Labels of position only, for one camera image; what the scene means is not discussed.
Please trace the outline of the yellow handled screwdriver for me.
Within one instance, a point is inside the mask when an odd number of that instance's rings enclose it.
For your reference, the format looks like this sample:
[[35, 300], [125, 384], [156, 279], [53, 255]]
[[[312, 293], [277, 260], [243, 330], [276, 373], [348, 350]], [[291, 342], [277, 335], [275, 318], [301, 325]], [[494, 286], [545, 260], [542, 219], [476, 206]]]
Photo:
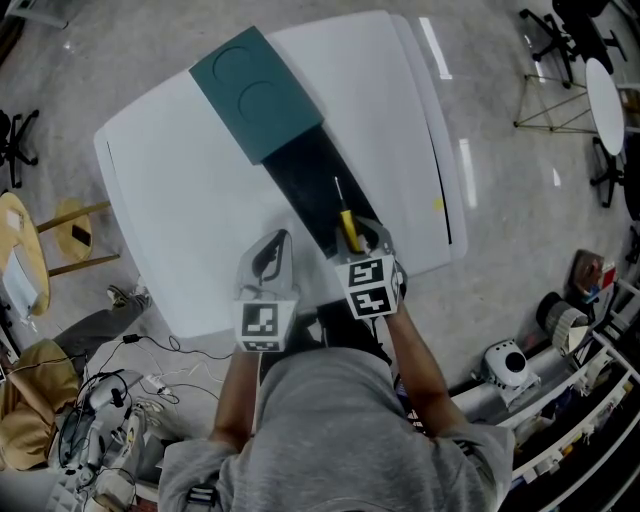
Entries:
[[355, 217], [351, 209], [348, 207], [344, 198], [340, 181], [337, 176], [334, 177], [334, 183], [340, 202], [340, 229], [347, 250], [351, 254], [362, 255], [364, 253], [359, 240], [359, 234], [356, 229]]

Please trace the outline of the black office chair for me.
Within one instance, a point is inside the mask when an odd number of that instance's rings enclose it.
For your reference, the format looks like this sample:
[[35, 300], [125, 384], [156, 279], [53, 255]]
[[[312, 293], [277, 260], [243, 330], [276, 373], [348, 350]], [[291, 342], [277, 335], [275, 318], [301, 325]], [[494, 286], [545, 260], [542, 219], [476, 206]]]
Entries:
[[534, 51], [531, 58], [539, 64], [544, 56], [558, 51], [565, 68], [565, 75], [560, 83], [565, 89], [574, 85], [571, 63], [580, 56], [584, 62], [594, 58], [612, 75], [613, 63], [609, 49], [615, 48], [622, 59], [628, 58], [616, 33], [611, 30], [610, 36], [602, 35], [594, 19], [599, 17], [611, 0], [552, 0], [553, 13], [543, 17], [537, 16], [528, 8], [522, 9], [518, 15], [521, 19], [535, 22], [550, 38], [549, 44], [539, 51]]
[[603, 182], [609, 184], [607, 198], [601, 206], [611, 206], [615, 186], [621, 185], [631, 219], [640, 222], [640, 133], [633, 132], [626, 137], [623, 146], [626, 160], [622, 168], [618, 167], [616, 157], [607, 152], [599, 137], [593, 137], [592, 144], [604, 156], [605, 172], [598, 178], [591, 179], [590, 185], [598, 186]]
[[28, 157], [20, 149], [20, 143], [30, 123], [40, 115], [38, 109], [33, 110], [26, 118], [16, 114], [10, 118], [0, 109], [0, 167], [5, 163], [9, 165], [11, 186], [15, 189], [22, 187], [22, 181], [16, 172], [16, 161], [26, 166], [36, 166], [39, 163], [37, 156]]

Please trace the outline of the round white table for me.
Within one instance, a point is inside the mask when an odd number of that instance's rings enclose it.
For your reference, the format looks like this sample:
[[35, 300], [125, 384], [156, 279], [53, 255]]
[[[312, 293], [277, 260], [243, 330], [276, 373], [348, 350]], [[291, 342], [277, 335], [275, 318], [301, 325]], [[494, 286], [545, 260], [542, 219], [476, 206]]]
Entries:
[[593, 135], [611, 156], [622, 153], [625, 139], [619, 90], [595, 58], [587, 61], [581, 83], [526, 74], [513, 126], [550, 134]]

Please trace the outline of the white curved bench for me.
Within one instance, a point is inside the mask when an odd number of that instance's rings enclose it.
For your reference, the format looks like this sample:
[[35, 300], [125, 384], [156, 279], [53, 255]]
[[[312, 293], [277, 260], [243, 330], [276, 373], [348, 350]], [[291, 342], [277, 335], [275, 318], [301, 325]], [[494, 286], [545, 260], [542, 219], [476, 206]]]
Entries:
[[513, 429], [576, 384], [587, 373], [592, 360], [605, 352], [602, 346], [591, 345], [581, 367], [574, 364], [572, 357], [562, 357], [553, 347], [533, 356], [529, 367], [540, 378], [540, 383], [520, 394], [509, 407], [499, 390], [487, 383], [458, 394], [453, 400], [472, 422]]

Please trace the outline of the round wooden table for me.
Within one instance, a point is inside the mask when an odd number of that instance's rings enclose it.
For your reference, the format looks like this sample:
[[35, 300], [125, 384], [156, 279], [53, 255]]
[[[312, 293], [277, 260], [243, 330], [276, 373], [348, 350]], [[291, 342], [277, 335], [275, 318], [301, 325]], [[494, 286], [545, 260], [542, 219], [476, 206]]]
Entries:
[[[7, 220], [10, 211], [21, 215], [20, 229], [10, 226]], [[32, 274], [31, 282], [39, 291], [32, 315], [41, 316], [50, 305], [50, 280], [38, 230], [22, 201], [14, 193], [5, 192], [0, 195], [0, 271], [6, 269], [15, 246], [23, 248]]]

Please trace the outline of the knitted black and white basket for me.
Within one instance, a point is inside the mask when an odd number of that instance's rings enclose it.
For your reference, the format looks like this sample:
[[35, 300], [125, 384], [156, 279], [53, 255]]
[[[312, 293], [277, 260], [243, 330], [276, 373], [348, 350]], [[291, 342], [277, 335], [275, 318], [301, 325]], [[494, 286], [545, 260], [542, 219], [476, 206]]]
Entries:
[[576, 350], [589, 330], [588, 316], [556, 292], [548, 293], [541, 300], [536, 321], [562, 356]]

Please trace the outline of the person's grey shirt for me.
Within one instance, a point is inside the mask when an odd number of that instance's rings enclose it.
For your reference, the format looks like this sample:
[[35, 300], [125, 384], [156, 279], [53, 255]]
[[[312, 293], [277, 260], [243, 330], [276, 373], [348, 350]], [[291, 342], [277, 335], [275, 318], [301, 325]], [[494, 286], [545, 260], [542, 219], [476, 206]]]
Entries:
[[[497, 512], [514, 437], [467, 424], [429, 438], [408, 421], [388, 366], [346, 348], [288, 357], [260, 389], [241, 452], [205, 439], [171, 445], [160, 512]], [[214, 507], [187, 503], [214, 487]]]

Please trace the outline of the white panda shaped device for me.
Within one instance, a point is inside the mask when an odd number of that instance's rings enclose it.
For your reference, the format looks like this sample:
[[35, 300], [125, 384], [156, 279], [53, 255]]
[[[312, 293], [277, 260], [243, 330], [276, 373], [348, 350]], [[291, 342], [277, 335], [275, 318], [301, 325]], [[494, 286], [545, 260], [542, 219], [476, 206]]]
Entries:
[[529, 376], [527, 359], [513, 339], [490, 346], [483, 355], [482, 376], [502, 388], [517, 388]]

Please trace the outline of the dark green tool box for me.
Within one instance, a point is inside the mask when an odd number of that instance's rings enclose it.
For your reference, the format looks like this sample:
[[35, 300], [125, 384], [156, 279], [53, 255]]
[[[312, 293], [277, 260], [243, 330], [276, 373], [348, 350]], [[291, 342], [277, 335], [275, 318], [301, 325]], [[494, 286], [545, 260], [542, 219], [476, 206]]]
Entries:
[[325, 257], [340, 229], [337, 176], [355, 217], [380, 223], [324, 118], [264, 35], [251, 27], [189, 70], [236, 144], [269, 174]]

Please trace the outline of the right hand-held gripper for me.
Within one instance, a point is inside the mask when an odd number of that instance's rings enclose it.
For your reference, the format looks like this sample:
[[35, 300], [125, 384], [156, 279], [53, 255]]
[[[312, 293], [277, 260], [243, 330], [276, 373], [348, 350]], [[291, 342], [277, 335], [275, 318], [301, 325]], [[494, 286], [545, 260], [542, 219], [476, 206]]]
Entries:
[[332, 263], [355, 319], [397, 312], [405, 289], [404, 270], [395, 257], [390, 232], [378, 221], [357, 217], [359, 252], [353, 252], [342, 232], [336, 233]]

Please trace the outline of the open bag with items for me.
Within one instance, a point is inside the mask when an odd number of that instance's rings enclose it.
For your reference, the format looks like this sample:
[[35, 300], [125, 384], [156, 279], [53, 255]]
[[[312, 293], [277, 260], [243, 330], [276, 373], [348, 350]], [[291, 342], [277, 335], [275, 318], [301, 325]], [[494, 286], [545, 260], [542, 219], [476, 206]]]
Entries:
[[590, 303], [613, 283], [615, 276], [614, 262], [586, 249], [579, 249], [571, 267], [569, 287], [582, 302]]

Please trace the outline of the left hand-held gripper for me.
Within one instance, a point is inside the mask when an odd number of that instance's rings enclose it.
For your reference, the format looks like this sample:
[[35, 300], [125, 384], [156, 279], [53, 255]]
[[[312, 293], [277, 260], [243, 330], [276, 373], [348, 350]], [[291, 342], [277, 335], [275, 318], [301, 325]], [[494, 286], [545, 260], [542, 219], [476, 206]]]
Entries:
[[[236, 274], [233, 326], [247, 353], [281, 353], [289, 338], [299, 297], [294, 288], [292, 237], [285, 229], [255, 242], [241, 257]], [[243, 297], [244, 292], [255, 298]], [[275, 298], [258, 298], [273, 294]]]

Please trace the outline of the white metal shelving rack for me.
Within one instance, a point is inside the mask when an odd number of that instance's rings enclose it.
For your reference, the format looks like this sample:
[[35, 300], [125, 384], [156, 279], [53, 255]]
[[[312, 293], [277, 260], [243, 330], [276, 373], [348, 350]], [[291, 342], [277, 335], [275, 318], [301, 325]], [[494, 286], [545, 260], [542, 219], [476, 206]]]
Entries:
[[501, 425], [516, 437], [500, 512], [602, 512], [640, 476], [640, 283], [608, 290], [613, 304], [571, 355], [531, 362], [542, 385]]

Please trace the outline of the person's left forearm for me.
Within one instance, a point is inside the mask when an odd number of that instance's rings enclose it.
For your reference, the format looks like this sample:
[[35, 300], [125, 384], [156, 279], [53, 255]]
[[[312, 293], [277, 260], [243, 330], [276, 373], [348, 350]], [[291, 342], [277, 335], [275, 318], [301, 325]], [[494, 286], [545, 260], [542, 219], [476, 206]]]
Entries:
[[260, 355], [237, 348], [230, 361], [216, 409], [211, 441], [241, 452], [251, 438], [258, 389]]

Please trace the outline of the wooden stool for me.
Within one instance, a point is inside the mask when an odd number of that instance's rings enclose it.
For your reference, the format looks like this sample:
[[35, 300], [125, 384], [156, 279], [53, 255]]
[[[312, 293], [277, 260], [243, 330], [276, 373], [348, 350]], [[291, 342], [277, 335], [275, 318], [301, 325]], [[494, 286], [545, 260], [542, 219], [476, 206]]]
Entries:
[[[91, 258], [94, 239], [90, 215], [110, 207], [111, 203], [109, 201], [84, 206], [77, 198], [67, 198], [58, 204], [55, 216], [52, 219], [37, 226], [38, 234], [48, 231], [54, 232], [54, 238], [61, 254], [69, 261], [67, 265], [49, 269], [50, 278], [109, 263], [120, 258], [119, 254]], [[71, 227], [73, 224], [91, 233], [91, 247], [86, 247], [72, 238]]]

